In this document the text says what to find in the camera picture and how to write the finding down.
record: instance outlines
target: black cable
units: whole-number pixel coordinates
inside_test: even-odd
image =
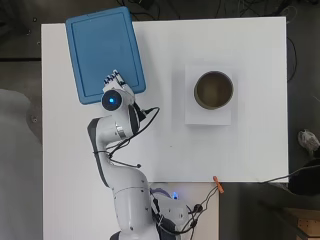
[[[133,13],[130,13],[130,14],[134,17],[134,19],[136,19],[137,21],[140,21],[136,15],[134,15]]]
[[[217,186],[214,187],[214,188],[212,188],[212,189],[210,190],[210,192],[208,193],[206,199],[203,200],[203,201],[200,203],[200,205],[202,205],[203,203],[205,203],[206,201],[208,201],[208,199],[209,199],[209,197],[210,197],[210,194],[211,194],[214,190],[217,190],[217,189],[218,189]],[[184,227],[182,228],[182,231],[183,231],[184,229],[186,229],[186,227],[189,225],[189,223],[190,223],[191,220],[192,220],[192,219],[189,219],[189,220],[187,221],[187,223],[186,223],[186,224],[184,225]]]
[[[194,228],[197,226],[199,217],[201,216],[201,214],[202,214],[203,212],[205,212],[205,211],[208,209],[208,203],[209,203],[209,201],[210,201],[210,198],[211,198],[211,197],[216,193],[216,191],[218,190],[217,187],[214,187],[209,193],[211,193],[214,189],[215,189],[214,193],[211,194],[209,197],[207,196],[207,198],[206,198],[206,201],[207,201],[207,203],[206,203],[206,208],[200,212],[200,214],[199,214],[199,216],[198,216],[197,218],[194,218],[194,217],[193,217],[193,219],[189,219],[189,221],[186,223],[186,225],[183,227],[183,229],[182,229],[181,231],[170,231],[170,230],[166,229],[165,227],[163,227],[163,226],[161,225],[161,217],[163,217],[163,216],[161,216],[159,213],[158,213],[158,214],[155,214],[154,210],[152,209],[153,217],[155,218],[158,226],[159,226],[163,231],[165,231],[166,233],[168,233],[168,234],[170,234],[170,235],[177,236],[177,235],[181,235],[181,234],[187,233],[187,232],[189,232],[190,230],[194,230]],[[189,224],[189,222],[190,222],[191,220],[194,220],[194,221],[192,221],[191,224],[190,224],[190,227],[185,230],[186,226]]]
[[[218,17],[218,13],[219,13],[219,11],[220,11],[220,7],[221,7],[221,0],[219,0],[217,12],[216,12],[216,15],[214,16],[214,18],[217,18],[217,17]]]
[[[190,208],[188,205],[186,205],[186,206],[187,206],[187,208],[189,209],[189,211],[192,212],[191,208]],[[193,222],[194,222],[194,215],[195,215],[195,214],[191,213],[191,217],[192,217],[192,221],[193,221]],[[194,234],[194,228],[192,228],[192,233],[191,233],[190,240],[192,240],[193,234]]]
[[[269,3],[269,0],[266,0],[266,3],[264,4],[263,15],[266,15],[266,14],[267,14],[267,11],[268,11],[268,3]]]
[[[111,162],[115,162],[115,163],[118,163],[118,164],[121,164],[123,166],[127,166],[127,167],[133,167],[133,168],[141,168],[141,164],[137,164],[136,166],[134,165],[131,165],[131,164],[127,164],[127,163],[123,163],[123,162],[119,162],[119,161],[116,161],[116,160],[113,160],[113,159],[109,159]]]
[[[245,3],[245,5],[246,5],[246,9],[244,9],[244,10],[242,10],[241,11],[241,14],[240,14],[240,17],[242,17],[248,10],[251,10],[253,13],[255,13],[257,16],[259,16],[260,17],[260,14],[259,13],[257,13],[254,9],[252,9],[252,4],[255,2],[255,0],[253,0],[252,2],[250,2],[250,3]]]
[[[159,111],[160,111],[160,108],[159,107],[155,107],[155,108],[150,108],[148,110],[146,110],[145,112],[148,114],[150,113],[151,111],[153,110],[157,110],[156,113],[153,115],[153,117],[150,119],[150,121],[147,123],[147,125],[142,128],[140,131],[138,131],[136,134],[132,135],[131,137],[123,140],[122,142],[120,142],[116,147],[115,149],[113,149],[110,153],[109,153],[109,158],[112,158],[113,154],[118,151],[121,146],[123,146],[123,144],[125,144],[126,142],[130,141],[131,139],[135,138],[136,136],[138,136],[140,133],[142,133],[144,130],[146,130],[150,124],[153,122],[153,120],[156,118],[156,116],[158,115]]]
[[[120,6],[126,6],[124,0],[122,0],[121,2],[119,2],[119,0],[116,0],[117,3],[120,5]],[[153,20],[156,20],[151,14],[149,13],[145,13],[145,12],[131,12],[130,11],[130,14],[137,20],[137,21],[140,21],[139,18],[136,16],[136,15],[146,15],[150,18],[152,18]]]
[[[146,15],[146,16],[148,16],[148,17],[150,17],[152,20],[156,20],[155,18],[154,18],[154,16],[152,16],[151,14],[149,14],[149,13],[145,13],[145,12],[130,12],[132,15]]]
[[[224,2],[223,2],[223,8],[224,8],[224,17],[227,18],[226,0],[224,0]]]
[[[154,2],[154,5],[157,6],[157,8],[158,8],[157,20],[159,20],[160,19],[160,5],[157,2]]]
[[[302,167],[302,168],[299,168],[298,170],[286,175],[286,176],[283,176],[283,177],[277,177],[277,178],[273,178],[273,179],[270,179],[270,180],[267,180],[267,181],[264,181],[264,182],[261,182],[262,183],[268,183],[268,182],[273,182],[273,181],[276,181],[276,180],[279,180],[279,179],[283,179],[283,178],[288,178],[288,177],[291,177],[297,173],[299,173],[300,171],[303,171],[303,170],[308,170],[308,169],[312,169],[312,168],[318,168],[320,167],[320,165],[315,165],[315,166],[309,166],[309,167]]]
[[[295,58],[295,64],[294,64],[294,68],[293,68],[293,73],[291,74],[290,78],[287,80],[287,82],[290,82],[294,75],[296,74],[297,72],[297,67],[298,67],[298,57],[297,57],[297,50],[296,50],[296,46],[294,45],[293,41],[287,37],[287,39],[291,42],[292,44],[292,47],[293,47],[293,51],[294,51],[294,58]]]
[[[177,11],[177,9],[173,6],[171,0],[167,0],[167,3],[169,5],[169,7],[172,9],[172,11],[177,15],[178,19],[181,19],[181,16],[179,14],[179,12]]]

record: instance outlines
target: blue tray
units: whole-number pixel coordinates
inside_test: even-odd
[[[67,37],[79,100],[101,101],[103,80],[117,69],[134,93],[146,89],[130,13],[126,7],[70,18]]]

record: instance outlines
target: wire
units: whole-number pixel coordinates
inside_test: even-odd
[[[298,15],[298,9],[297,9],[296,7],[294,7],[294,6],[288,6],[288,7],[286,7],[285,9],[283,9],[283,10],[281,11],[281,15],[282,15],[282,16],[285,16],[286,18],[288,18],[288,16],[291,15],[291,14],[289,13],[289,12],[290,12],[289,9],[293,9],[295,13],[294,13],[294,16],[293,16],[291,19],[287,20],[287,24],[292,23],[293,20],[294,20],[294,19],[297,17],[297,15]]]
[[[297,68],[298,68],[298,57],[297,57],[297,50],[296,50],[296,46],[294,45],[293,41],[291,40],[291,38],[287,37],[287,39],[291,42],[292,47],[293,47],[293,51],[294,51],[294,59],[295,59],[295,64],[294,64],[294,68],[293,68],[293,73],[291,74],[290,78],[287,80],[287,82],[290,82],[294,75],[297,72]]]
[[[151,14],[149,14],[149,13],[145,13],[145,12],[130,12],[132,15],[146,15],[146,16],[148,16],[148,17],[150,17],[152,20],[156,20],[155,18],[154,18],[154,16],[152,16]]]
[[[266,0],[266,3],[265,3],[265,5],[264,5],[263,15],[266,15],[266,14],[267,14],[267,11],[268,11],[268,3],[269,3],[269,0]]]
[[[288,178],[288,177],[291,177],[295,174],[297,174],[298,172],[300,171],[303,171],[303,170],[308,170],[308,169],[313,169],[313,168],[318,168],[320,167],[320,165],[315,165],[315,166],[309,166],[309,167],[302,167],[302,168],[299,168],[298,170],[286,175],[286,176],[283,176],[283,177],[278,177],[278,178],[273,178],[273,179],[270,179],[270,180],[267,180],[267,181],[264,181],[264,182],[261,182],[262,183],[268,183],[268,182],[273,182],[273,181],[276,181],[276,180],[279,180],[279,179],[283,179],[283,178]]]
[[[160,108],[159,107],[154,107],[154,108],[150,108],[148,110],[146,110],[145,112],[147,112],[147,114],[149,114],[150,112],[152,112],[153,110],[157,110],[156,113],[153,115],[153,117],[150,119],[150,121],[147,123],[147,125],[142,128],[139,132],[137,132],[136,134],[132,135],[131,137],[123,140],[122,142],[120,142],[115,149],[113,149],[110,153],[109,153],[109,158],[112,158],[113,154],[118,151],[119,149],[121,149],[121,146],[123,146],[123,144],[125,144],[126,142],[130,141],[131,139],[135,138],[136,136],[138,136],[140,133],[142,133],[144,130],[146,130],[150,124],[153,122],[153,120],[156,118],[156,116],[158,115]]]
[[[248,10],[251,10],[253,13],[255,13],[257,16],[260,17],[260,14],[257,13],[254,9],[251,8],[251,6],[252,6],[254,3],[255,3],[255,0],[253,0],[252,2],[249,2],[249,3],[245,3],[245,5],[246,5],[247,8],[241,11],[240,17],[242,17]]]
[[[214,193],[211,194],[210,196],[208,195],[209,197],[207,196],[207,198],[206,198],[206,200],[205,200],[205,201],[207,201],[207,203],[206,203],[206,208],[200,212],[200,214],[198,215],[197,218],[194,218],[194,216],[192,215],[192,218],[188,220],[188,222],[185,224],[185,226],[183,227],[183,229],[182,229],[181,231],[170,231],[170,230],[166,229],[165,227],[163,227],[163,226],[161,225],[161,220],[160,220],[161,217],[162,217],[162,215],[160,216],[159,213],[158,213],[158,214],[155,214],[154,210],[152,209],[153,216],[155,217],[155,220],[156,220],[158,226],[159,226],[163,231],[165,231],[166,233],[168,233],[168,234],[170,234],[170,235],[174,235],[174,236],[187,233],[187,232],[189,232],[190,230],[192,230],[192,231],[194,232],[194,228],[197,226],[199,217],[201,216],[201,214],[202,214],[203,212],[205,212],[205,211],[208,209],[208,203],[209,203],[209,201],[210,201],[210,198],[211,198],[211,197],[216,193],[216,191],[218,190],[217,187],[214,187],[214,188],[209,192],[209,194],[210,194],[214,189],[215,189]],[[190,222],[191,220],[193,220],[193,221],[191,222],[189,228],[186,229],[186,227],[188,226],[188,224],[189,224],[189,222]]]
[[[177,11],[177,9],[173,6],[171,0],[167,0],[167,3],[169,5],[169,7],[172,9],[172,11],[177,15],[178,19],[181,19],[181,16],[179,14],[179,12]]]
[[[119,0],[116,0],[117,3],[120,5],[120,6],[126,6],[124,0],[122,0],[121,2]],[[151,14],[149,13],[146,13],[146,12],[131,12],[130,11],[130,14],[137,20],[137,21],[140,21],[139,18],[136,16],[136,15],[146,15],[148,17],[150,17],[152,20],[156,20]]]
[[[227,18],[226,0],[223,1],[223,8],[224,8],[224,17]]]
[[[203,201],[200,203],[200,205],[202,205],[203,203],[205,203],[206,201],[208,201],[208,200],[210,199],[210,194],[211,194],[214,190],[217,190],[217,189],[218,189],[218,187],[212,188],[212,189],[210,190],[210,192],[208,193],[206,199],[203,200]],[[186,227],[189,225],[189,223],[190,223],[191,220],[192,220],[192,219],[189,219],[189,220],[187,221],[187,223],[186,223],[186,224],[184,225],[184,227],[182,228],[182,231],[186,229]]]
[[[160,6],[159,6],[159,4],[157,2],[154,2],[154,5],[157,6],[157,8],[158,8],[157,20],[159,20],[160,19]]]
[[[186,206],[187,206],[187,208],[189,209],[189,211],[192,212],[191,208],[190,208],[188,205],[186,205]],[[194,222],[194,216],[195,216],[195,214],[191,213],[191,217],[192,217],[192,221],[193,221],[193,222]],[[193,234],[194,234],[194,228],[192,228],[192,233],[191,233],[190,240],[192,240]]]
[[[214,16],[214,18],[218,17],[218,13],[220,11],[220,7],[221,7],[221,0],[219,0],[219,5],[218,5],[217,12],[216,12],[216,15]]]

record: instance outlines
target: white square paper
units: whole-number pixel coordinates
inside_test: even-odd
[[[194,87],[199,78],[210,71],[226,74],[233,83],[234,93],[231,100],[223,107],[208,110],[201,107],[194,98]],[[186,65],[185,67],[185,124],[231,125],[231,114],[234,106],[236,84],[229,68],[212,65]]]

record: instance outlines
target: white table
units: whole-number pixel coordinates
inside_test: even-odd
[[[147,81],[137,101],[161,113],[116,159],[141,163],[149,181],[260,181],[287,173],[285,18],[139,22],[134,29]],[[199,59],[236,69],[235,124],[184,125],[184,65]],[[106,239],[118,226],[86,131],[105,111],[78,100],[64,24],[42,26],[42,74],[44,239]],[[210,187],[177,186],[190,205]],[[218,238],[218,195],[212,200],[195,239]]]

